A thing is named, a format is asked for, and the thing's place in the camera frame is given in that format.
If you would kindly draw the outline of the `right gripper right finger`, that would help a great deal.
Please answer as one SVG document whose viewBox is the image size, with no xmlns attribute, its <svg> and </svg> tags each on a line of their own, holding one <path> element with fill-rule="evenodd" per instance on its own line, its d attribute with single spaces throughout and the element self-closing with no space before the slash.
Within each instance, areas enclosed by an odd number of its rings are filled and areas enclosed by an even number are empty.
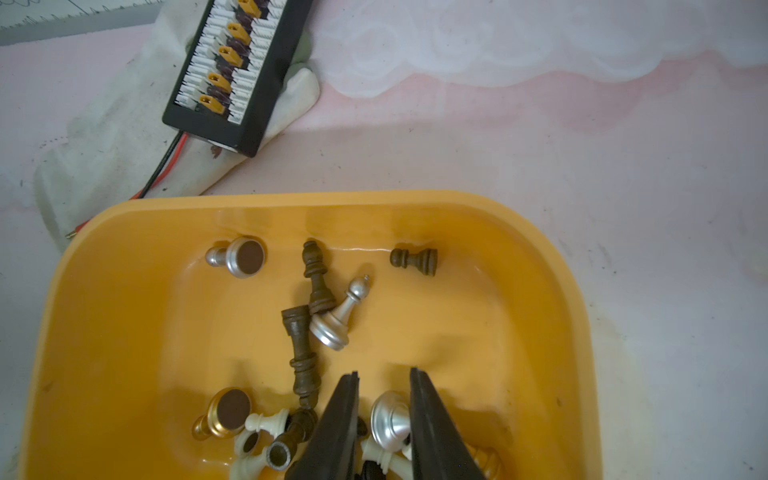
<svg viewBox="0 0 768 480">
<path fill-rule="evenodd" d="M 410 425 L 415 479 L 484 479 L 429 375 L 412 367 Z"/>
</svg>

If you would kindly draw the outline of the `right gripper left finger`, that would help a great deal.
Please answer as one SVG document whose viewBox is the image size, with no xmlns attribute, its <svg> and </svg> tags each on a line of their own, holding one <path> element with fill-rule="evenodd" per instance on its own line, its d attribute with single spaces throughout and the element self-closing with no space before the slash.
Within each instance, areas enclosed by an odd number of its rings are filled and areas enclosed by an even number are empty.
<svg viewBox="0 0 768 480">
<path fill-rule="evenodd" d="M 358 438 L 359 377 L 342 375 L 301 458 L 285 479 L 353 479 Z"/>
</svg>

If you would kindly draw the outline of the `brown piece cluster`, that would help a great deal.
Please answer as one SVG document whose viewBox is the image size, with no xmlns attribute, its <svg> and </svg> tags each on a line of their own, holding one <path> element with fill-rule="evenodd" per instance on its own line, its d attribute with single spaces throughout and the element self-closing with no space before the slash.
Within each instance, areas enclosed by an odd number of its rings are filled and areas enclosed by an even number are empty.
<svg viewBox="0 0 768 480">
<path fill-rule="evenodd" d="M 317 422 L 314 409 L 300 408 L 290 414 L 285 431 L 266 449 L 267 465 L 276 471 L 286 470 L 294 460 L 298 446 L 311 438 Z"/>
</svg>

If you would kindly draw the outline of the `large silver chess piece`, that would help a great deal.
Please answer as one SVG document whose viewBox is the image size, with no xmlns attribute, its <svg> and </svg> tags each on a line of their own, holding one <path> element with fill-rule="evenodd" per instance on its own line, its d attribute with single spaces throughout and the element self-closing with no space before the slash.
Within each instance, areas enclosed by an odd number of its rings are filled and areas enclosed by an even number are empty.
<svg viewBox="0 0 768 480">
<path fill-rule="evenodd" d="M 411 434 L 411 419 L 409 405 L 402 395 L 386 391 L 374 401 L 370 431 L 385 451 L 398 452 L 405 447 Z"/>
</svg>

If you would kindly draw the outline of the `brown crossed chess piece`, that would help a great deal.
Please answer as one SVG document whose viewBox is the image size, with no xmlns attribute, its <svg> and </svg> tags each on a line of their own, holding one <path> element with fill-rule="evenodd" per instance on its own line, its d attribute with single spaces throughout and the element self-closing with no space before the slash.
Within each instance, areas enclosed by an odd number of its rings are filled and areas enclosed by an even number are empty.
<svg viewBox="0 0 768 480">
<path fill-rule="evenodd" d="M 302 408 L 314 409 L 319 399 L 321 377 L 317 371 L 318 357 L 310 344 L 309 307 L 301 305 L 283 310 L 281 317 L 292 342 L 293 358 L 289 364 L 294 371 L 293 392 Z"/>
</svg>

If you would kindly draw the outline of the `gold pawn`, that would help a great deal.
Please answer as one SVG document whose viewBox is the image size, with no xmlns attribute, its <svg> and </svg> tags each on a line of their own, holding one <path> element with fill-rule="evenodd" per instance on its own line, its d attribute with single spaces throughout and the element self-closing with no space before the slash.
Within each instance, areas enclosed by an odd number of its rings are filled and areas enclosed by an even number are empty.
<svg viewBox="0 0 768 480">
<path fill-rule="evenodd" d="M 240 433 L 251 414 L 251 399 L 240 388 L 228 387 L 217 392 L 206 413 L 196 419 L 192 437 L 202 441 L 210 437 L 230 438 Z"/>
</svg>

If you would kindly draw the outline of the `brown pawn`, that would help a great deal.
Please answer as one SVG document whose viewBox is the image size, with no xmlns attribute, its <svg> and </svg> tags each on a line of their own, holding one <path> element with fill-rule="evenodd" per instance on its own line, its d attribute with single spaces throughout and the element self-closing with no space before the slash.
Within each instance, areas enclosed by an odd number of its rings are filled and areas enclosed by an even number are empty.
<svg viewBox="0 0 768 480">
<path fill-rule="evenodd" d="M 390 252 L 390 264 L 396 268 L 413 267 L 425 276 L 436 275 L 438 265 L 438 250 L 426 248 L 417 253 L 407 249 L 395 248 Z"/>
</svg>

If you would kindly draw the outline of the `silver pawn cluster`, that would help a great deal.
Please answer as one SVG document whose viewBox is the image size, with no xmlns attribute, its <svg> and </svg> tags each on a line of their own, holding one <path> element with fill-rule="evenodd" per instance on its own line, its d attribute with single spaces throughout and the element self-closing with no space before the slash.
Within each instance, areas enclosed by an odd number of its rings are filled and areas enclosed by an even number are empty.
<svg viewBox="0 0 768 480">
<path fill-rule="evenodd" d="M 262 269 L 266 251 L 257 239 L 238 237 L 226 246 L 209 249 L 205 261 L 212 267 L 226 268 L 236 278 L 245 279 Z"/>
</svg>

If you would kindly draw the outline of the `cream pawn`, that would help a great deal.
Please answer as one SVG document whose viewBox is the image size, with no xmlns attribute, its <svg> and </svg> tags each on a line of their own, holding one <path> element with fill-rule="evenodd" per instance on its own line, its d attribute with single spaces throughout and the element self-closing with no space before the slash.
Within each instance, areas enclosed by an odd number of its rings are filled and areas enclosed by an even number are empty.
<svg viewBox="0 0 768 480">
<path fill-rule="evenodd" d="M 289 418 L 290 410 L 286 408 L 273 415 L 252 413 L 247 416 L 244 427 L 248 432 L 264 431 L 277 438 L 286 430 Z"/>
</svg>

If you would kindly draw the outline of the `cream rook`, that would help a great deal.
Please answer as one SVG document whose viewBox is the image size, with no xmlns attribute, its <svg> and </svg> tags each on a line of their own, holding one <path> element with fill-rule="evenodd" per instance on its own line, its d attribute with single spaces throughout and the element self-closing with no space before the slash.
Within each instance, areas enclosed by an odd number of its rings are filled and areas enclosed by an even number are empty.
<svg viewBox="0 0 768 480">
<path fill-rule="evenodd" d="M 229 479 L 257 480 L 267 465 L 265 454 L 237 458 L 230 467 Z"/>
</svg>

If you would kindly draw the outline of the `cream piece base facing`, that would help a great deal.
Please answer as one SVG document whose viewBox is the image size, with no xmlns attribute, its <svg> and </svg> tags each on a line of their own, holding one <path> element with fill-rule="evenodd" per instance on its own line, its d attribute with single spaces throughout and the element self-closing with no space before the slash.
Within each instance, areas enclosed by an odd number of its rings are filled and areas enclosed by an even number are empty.
<svg viewBox="0 0 768 480">
<path fill-rule="evenodd" d="M 245 457 L 251 454 L 260 439 L 260 432 L 243 429 L 234 441 L 234 455 L 236 458 Z"/>
</svg>

